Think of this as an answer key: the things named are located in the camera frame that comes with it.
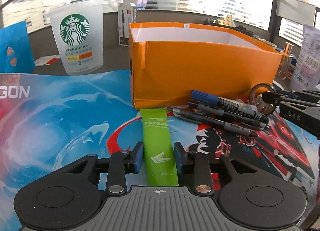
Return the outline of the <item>green sachet packet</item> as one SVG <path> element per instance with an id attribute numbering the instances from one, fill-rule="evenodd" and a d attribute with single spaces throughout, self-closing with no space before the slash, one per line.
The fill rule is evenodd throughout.
<path id="1" fill-rule="evenodd" d="M 178 177 L 166 109 L 142 109 L 140 113 L 149 185 L 177 186 Z"/>

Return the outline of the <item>black grey pen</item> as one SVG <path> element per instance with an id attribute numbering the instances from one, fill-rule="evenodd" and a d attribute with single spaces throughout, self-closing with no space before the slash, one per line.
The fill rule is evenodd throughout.
<path id="1" fill-rule="evenodd" d="M 244 135 L 248 137 L 258 137 L 258 134 L 250 130 L 248 128 L 244 128 L 242 126 L 224 122 L 219 119 L 215 119 L 208 116 L 199 115 L 196 113 L 192 113 L 191 111 L 183 110 L 180 108 L 174 108 L 174 107 L 167 107 L 167 110 L 172 112 L 174 116 L 181 120 L 185 120 L 186 122 L 194 123 L 194 124 L 206 124 L 211 127 L 220 127 L 221 129 L 224 129 L 226 131 L 230 131 L 233 133 L 237 133 L 239 135 Z"/>

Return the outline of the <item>dark grey pen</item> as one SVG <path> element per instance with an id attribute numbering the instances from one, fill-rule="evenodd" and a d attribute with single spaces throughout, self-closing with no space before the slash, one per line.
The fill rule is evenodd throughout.
<path id="1" fill-rule="evenodd" d="M 242 125 L 249 126 L 250 128 L 255 130 L 264 130 L 267 126 L 266 123 L 263 123 L 259 120 L 224 111 L 223 109 L 210 107 L 199 102 L 188 101 L 188 105 L 192 111 L 200 113 L 201 115 L 215 117 L 229 123 L 241 123 Z"/>

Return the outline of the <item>blue cap marker pen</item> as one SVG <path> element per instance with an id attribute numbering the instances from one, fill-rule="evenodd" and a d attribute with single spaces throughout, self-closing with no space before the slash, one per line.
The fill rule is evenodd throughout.
<path id="1" fill-rule="evenodd" d="M 222 98 L 214 94 L 208 94 L 198 90 L 191 91 L 191 98 L 205 105 L 223 109 L 224 111 L 242 115 L 250 119 L 255 119 L 264 124 L 268 124 L 269 122 L 267 116 L 258 112 L 256 109 L 253 109 L 249 104 L 229 100 L 227 98 Z"/>

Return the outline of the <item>white printed plastic pouch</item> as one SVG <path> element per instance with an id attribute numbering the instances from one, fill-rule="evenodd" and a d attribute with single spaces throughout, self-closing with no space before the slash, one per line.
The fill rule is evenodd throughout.
<path id="1" fill-rule="evenodd" d="M 304 24 L 302 47 L 290 81 L 291 90 L 319 90 L 319 48 L 319 29 Z"/>

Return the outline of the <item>orange cardboard box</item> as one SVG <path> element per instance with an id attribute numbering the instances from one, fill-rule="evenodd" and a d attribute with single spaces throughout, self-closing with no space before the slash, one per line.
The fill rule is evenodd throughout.
<path id="1" fill-rule="evenodd" d="M 281 54 L 230 28 L 185 23 L 129 26 L 131 100 L 135 109 L 180 106 L 193 90 L 245 100 L 272 83 Z"/>

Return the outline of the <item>red white paper slip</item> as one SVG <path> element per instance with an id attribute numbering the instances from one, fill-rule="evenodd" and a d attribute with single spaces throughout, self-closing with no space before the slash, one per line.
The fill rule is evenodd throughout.
<path id="1" fill-rule="evenodd" d="M 59 55 L 42 56 L 35 61 L 35 66 L 36 67 L 40 67 L 44 65 L 50 66 L 51 64 L 55 63 L 59 59 L 60 59 Z"/>

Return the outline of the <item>Starbucks plastic cup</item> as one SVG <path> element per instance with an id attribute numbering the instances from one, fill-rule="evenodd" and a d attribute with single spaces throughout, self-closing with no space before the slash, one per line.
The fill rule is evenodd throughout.
<path id="1" fill-rule="evenodd" d="M 104 63 L 102 0 L 86 0 L 49 11 L 54 39 L 66 74 L 89 74 Z"/>

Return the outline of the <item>grey pen packaging box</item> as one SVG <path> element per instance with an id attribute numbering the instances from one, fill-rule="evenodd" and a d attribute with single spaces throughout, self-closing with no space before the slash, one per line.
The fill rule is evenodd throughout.
<path id="1" fill-rule="evenodd" d="M 118 36 L 119 45 L 129 45 L 129 24 L 137 21 L 138 0 L 123 0 L 118 5 Z"/>

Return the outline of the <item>blue paper bag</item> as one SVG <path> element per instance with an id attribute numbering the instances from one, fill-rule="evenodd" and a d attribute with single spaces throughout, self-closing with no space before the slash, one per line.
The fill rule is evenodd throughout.
<path id="1" fill-rule="evenodd" d="M 1 73 L 29 74 L 35 62 L 25 21 L 18 22 L 0 30 Z"/>

